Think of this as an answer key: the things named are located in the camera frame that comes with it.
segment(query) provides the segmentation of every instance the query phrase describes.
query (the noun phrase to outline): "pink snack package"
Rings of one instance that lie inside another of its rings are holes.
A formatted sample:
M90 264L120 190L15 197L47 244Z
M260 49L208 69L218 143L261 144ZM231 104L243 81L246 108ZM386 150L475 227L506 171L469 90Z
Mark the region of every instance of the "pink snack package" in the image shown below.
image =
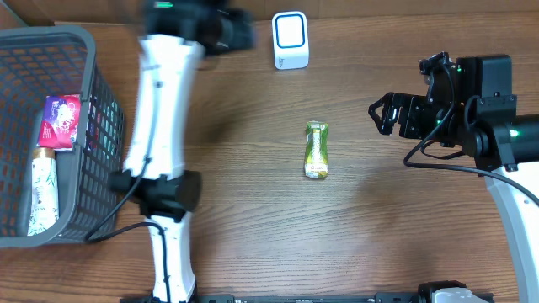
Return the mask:
M79 95L47 97L37 145L55 151L72 150L73 142L77 139L80 112Z

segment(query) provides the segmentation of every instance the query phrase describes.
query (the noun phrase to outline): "snack wrapper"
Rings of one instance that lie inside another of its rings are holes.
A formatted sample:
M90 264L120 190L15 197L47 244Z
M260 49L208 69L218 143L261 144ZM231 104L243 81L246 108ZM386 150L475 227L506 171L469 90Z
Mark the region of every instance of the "snack wrapper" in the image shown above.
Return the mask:
M329 124L307 122L307 149L305 150L305 175L309 178L328 176Z
M77 139L80 111L79 95L47 97L37 146L55 151L72 150Z

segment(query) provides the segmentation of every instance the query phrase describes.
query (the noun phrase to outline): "bottle cap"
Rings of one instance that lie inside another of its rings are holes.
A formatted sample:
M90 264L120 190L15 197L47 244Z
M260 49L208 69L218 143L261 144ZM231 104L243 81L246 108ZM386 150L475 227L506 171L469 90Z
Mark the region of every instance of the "bottle cap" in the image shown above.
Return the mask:
M32 152L32 159L43 157L54 159L54 150L48 147L38 147L34 149L34 152Z

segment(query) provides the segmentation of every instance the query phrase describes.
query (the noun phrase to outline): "white device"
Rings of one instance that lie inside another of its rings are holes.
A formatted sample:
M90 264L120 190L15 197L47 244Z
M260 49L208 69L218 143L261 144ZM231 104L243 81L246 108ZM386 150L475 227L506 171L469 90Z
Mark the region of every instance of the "white device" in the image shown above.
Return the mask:
M271 20L275 67L303 68L309 64L307 17L302 12L278 13Z

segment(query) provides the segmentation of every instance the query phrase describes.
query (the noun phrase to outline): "green led light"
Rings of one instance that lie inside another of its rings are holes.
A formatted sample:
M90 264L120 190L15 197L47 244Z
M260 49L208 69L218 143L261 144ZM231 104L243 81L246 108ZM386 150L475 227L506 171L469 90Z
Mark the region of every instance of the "green led light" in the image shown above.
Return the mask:
M173 6L170 2L156 2L155 7L156 8L171 8Z
M509 134L512 137L520 136L520 132L518 130L510 130Z

